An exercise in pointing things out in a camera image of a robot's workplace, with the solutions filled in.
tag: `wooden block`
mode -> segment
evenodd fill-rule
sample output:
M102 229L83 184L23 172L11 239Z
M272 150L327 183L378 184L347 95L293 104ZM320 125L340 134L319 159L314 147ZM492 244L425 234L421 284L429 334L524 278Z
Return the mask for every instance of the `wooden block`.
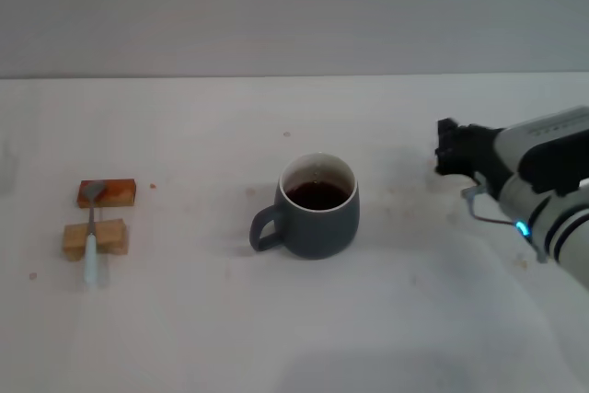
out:
M67 225L64 228L64 254L70 261L80 261L86 252L88 224ZM127 226L120 218L96 222L96 242L98 253L127 255L129 240Z
M82 208L90 207L90 202L82 194L85 188L93 180L85 179L80 183L77 193L77 205ZM137 186L134 179L105 179L107 189L103 191L95 201L95 207L121 207L135 205L135 193Z

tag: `mug handle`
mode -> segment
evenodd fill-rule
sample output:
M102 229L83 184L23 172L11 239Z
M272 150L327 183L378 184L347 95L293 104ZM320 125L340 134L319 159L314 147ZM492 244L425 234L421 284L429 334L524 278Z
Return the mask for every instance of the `mug handle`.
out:
M275 222L282 217L283 212L275 204L259 211L256 216L254 216L254 219L251 222L251 227L249 228L249 244L254 250L262 252L283 243L283 237L278 232L260 238L262 229L270 221Z

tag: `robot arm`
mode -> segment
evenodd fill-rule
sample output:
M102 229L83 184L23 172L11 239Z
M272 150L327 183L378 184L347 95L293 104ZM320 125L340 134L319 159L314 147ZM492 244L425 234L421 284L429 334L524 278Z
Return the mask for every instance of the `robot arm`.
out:
M440 175L474 179L538 260L550 256L589 290L589 108L581 107L506 129L438 122Z

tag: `mug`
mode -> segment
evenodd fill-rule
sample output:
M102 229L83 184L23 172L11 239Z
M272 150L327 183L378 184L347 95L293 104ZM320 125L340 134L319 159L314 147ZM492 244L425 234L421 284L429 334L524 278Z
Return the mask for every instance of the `mug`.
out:
M345 192L341 200L346 196L347 199L335 207L320 206L329 201L321 201L319 194L313 195L314 184L337 188L336 192ZM315 207L320 209L293 201L297 190L305 185L307 199L318 203ZM264 226L272 221L276 231L261 237ZM336 156L310 154L286 166L278 179L274 205L259 212L251 223L249 244L256 251L284 244L299 257L321 260L346 249L356 235L359 221L358 181L352 169Z

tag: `white wall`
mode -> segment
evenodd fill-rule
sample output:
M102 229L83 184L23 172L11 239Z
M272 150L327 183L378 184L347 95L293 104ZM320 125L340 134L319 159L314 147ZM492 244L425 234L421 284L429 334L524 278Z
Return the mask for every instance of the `white wall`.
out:
M0 0L0 76L588 71L589 0Z

